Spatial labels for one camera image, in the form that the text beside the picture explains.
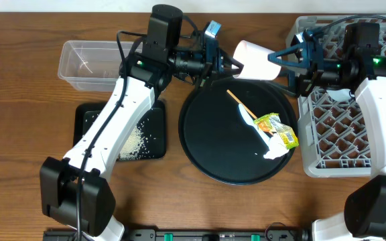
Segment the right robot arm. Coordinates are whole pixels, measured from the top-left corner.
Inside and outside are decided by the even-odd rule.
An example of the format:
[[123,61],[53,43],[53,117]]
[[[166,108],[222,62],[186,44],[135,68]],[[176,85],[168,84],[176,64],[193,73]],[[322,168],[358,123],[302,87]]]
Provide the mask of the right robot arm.
[[348,89],[361,109],[371,152],[371,178],[350,194],[344,210],[313,222],[312,240],[386,240],[386,56],[378,23],[346,26],[341,60],[327,60],[318,39],[323,28],[306,30],[294,44],[269,55],[286,68],[286,91],[307,96],[315,87]]

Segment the light blue bowl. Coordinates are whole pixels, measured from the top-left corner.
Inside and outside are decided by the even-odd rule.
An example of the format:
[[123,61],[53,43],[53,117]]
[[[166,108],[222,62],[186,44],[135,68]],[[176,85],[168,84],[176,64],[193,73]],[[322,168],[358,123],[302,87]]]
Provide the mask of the light blue bowl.
[[331,99],[337,102],[348,102],[355,99],[355,96],[349,89],[327,90],[326,92]]

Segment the white napkin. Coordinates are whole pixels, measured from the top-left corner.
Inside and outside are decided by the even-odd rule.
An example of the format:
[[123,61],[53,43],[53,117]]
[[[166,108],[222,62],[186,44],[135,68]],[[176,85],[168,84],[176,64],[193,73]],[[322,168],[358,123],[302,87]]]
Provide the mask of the white napkin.
[[285,146],[282,138],[278,134],[274,134],[272,137],[265,135],[264,141],[269,149],[263,155],[265,159],[276,159],[285,155],[289,151],[289,149]]

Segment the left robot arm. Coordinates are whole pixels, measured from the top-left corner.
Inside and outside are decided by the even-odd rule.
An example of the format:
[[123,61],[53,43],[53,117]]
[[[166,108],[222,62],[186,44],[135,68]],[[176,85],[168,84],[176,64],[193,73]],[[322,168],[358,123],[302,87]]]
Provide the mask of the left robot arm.
[[200,87],[243,69],[220,48],[216,21],[194,29],[191,45],[181,46],[186,20],[177,7],[153,6],[147,33],[136,33],[131,49],[121,53],[119,77],[97,119],[62,159],[48,157],[42,164],[42,211],[72,228],[63,240],[122,239],[125,228],[113,215],[109,186],[113,167],[133,128],[173,78]]

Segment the yellow snack wrapper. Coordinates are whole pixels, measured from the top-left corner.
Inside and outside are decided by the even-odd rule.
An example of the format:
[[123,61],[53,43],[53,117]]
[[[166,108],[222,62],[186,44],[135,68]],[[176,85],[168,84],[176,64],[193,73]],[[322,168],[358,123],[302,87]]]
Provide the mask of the yellow snack wrapper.
[[278,113],[269,113],[253,121],[262,131],[271,134],[278,134],[287,149],[299,145],[294,130],[281,122]]

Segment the pink cup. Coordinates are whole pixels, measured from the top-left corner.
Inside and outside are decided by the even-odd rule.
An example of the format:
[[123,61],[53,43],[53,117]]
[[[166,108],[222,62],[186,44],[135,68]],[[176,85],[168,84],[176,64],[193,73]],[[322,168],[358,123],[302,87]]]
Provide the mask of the pink cup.
[[281,71],[281,66],[268,60],[268,55],[272,53],[273,51],[267,48],[245,40],[240,41],[233,58],[243,65],[243,69],[240,74],[233,77],[248,80],[275,80]]

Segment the white plastic spoon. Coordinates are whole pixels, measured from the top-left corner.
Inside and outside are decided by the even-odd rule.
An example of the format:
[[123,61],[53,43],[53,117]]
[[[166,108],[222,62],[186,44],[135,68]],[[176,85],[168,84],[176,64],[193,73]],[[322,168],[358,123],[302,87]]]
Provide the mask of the white plastic spoon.
[[251,126],[253,130],[261,137],[262,141],[268,145],[270,138],[265,134],[254,122],[253,119],[250,117],[249,113],[240,105],[238,104],[239,112],[244,120],[244,122]]

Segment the rice grains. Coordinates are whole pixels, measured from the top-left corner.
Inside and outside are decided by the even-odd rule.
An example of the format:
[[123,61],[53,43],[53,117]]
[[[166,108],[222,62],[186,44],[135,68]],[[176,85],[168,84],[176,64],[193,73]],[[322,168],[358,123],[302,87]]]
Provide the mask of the rice grains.
[[155,130],[159,115],[159,109],[152,108],[140,119],[123,145],[119,161],[155,159],[161,155],[159,131]]

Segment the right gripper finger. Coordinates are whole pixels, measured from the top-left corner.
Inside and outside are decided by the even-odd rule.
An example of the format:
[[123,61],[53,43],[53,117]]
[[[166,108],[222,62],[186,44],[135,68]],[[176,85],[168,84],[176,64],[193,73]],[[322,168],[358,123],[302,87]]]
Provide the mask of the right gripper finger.
[[267,59],[269,62],[273,64],[277,64],[280,66],[301,66],[303,64],[302,60],[298,60],[297,62],[291,62],[288,60],[283,60],[283,56],[288,56],[290,54],[295,54],[299,52],[299,50],[302,49],[301,45],[294,45],[292,47],[286,48],[284,50],[273,52],[268,55]]
[[273,81],[273,85],[287,96],[300,96],[295,72],[280,72]]

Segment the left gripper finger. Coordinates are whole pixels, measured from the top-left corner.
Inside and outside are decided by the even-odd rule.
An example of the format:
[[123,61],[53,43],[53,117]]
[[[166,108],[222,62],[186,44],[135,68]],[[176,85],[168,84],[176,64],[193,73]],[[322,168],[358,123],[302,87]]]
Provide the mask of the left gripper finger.
[[231,75],[231,76],[239,75],[243,70],[242,64],[240,65],[225,64],[225,65],[222,65],[221,67],[222,67],[223,74]]
[[220,56],[222,58],[221,64],[223,66],[236,66],[236,67],[243,67],[243,64],[240,63],[238,60],[234,59],[231,55],[226,53],[224,50],[220,50]]

